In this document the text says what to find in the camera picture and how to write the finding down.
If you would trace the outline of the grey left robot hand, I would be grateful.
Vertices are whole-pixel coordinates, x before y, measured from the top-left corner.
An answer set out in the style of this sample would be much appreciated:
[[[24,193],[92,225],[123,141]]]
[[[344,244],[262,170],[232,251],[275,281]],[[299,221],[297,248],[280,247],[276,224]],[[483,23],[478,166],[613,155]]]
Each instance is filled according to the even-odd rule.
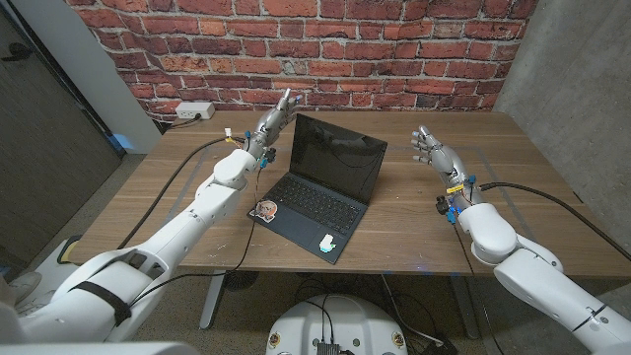
[[[263,156],[265,150],[279,137],[280,132],[296,118],[294,108],[301,102],[302,96],[290,96],[287,89],[276,107],[267,111],[258,121],[254,132],[246,141],[247,150],[256,159]]]

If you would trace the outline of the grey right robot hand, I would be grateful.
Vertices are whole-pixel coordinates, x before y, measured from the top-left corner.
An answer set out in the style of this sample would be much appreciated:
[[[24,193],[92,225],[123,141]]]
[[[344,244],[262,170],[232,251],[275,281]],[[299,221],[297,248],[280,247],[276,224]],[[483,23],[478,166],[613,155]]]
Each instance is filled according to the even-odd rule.
[[[454,149],[441,143],[424,125],[420,125],[413,136],[411,143],[419,151],[413,159],[438,172],[445,185],[446,197],[455,209],[464,210],[485,202],[479,189],[469,179],[470,174]]]

